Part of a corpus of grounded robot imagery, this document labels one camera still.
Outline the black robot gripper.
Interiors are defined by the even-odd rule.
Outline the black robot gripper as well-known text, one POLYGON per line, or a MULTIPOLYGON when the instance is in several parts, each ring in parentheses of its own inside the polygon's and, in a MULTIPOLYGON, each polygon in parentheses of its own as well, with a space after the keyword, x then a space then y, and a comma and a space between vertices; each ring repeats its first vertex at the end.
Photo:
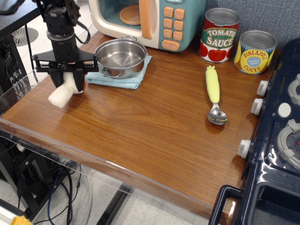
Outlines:
POLYGON ((78 92, 84 91, 85 74, 98 71, 98 57, 78 48, 75 35, 48 35, 52 50, 34 54, 36 71, 48 72, 56 88, 64 83, 63 72, 73 72, 78 92))

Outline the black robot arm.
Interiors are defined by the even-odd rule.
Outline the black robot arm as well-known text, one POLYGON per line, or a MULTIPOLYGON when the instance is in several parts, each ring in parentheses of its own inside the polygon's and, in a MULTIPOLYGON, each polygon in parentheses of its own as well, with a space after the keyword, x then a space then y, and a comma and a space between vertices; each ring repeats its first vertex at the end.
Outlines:
POLYGON ((98 57, 78 48, 78 39, 74 27, 81 14, 80 7, 73 0, 37 0, 43 21, 47 25, 47 37, 51 41, 52 50, 35 54, 32 59, 36 63, 37 72, 47 72, 55 87, 65 82, 64 73, 70 72, 75 82, 75 90, 79 93, 85 88, 85 75, 97 72, 98 57))

